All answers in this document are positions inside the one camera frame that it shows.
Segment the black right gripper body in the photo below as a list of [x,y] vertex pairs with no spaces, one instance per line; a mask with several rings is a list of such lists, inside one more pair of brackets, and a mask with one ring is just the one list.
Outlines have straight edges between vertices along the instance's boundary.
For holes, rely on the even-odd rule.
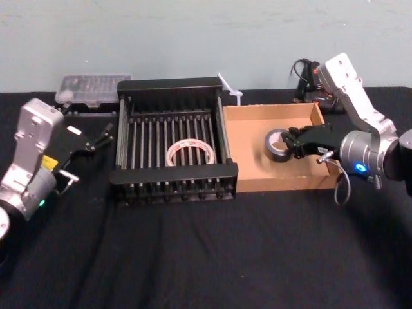
[[333,151],[332,159],[340,160],[339,151],[347,132],[334,129],[331,124],[305,126],[304,133],[295,141],[303,144],[303,157],[323,155]]

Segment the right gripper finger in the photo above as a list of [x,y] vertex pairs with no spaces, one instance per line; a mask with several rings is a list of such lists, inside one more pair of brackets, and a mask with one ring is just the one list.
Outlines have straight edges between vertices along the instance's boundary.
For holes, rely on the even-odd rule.
[[287,142],[286,146],[290,154],[296,159],[303,158],[303,144],[300,142]]
[[295,142],[304,133],[304,128],[290,127],[281,133],[283,142]]

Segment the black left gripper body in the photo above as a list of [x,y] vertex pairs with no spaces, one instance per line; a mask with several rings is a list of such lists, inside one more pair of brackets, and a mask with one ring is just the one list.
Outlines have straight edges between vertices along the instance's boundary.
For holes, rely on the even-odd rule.
[[60,130],[57,137],[46,148],[41,160],[41,167],[57,174],[74,159],[80,156],[92,156],[94,152],[95,144],[80,129],[67,126]]

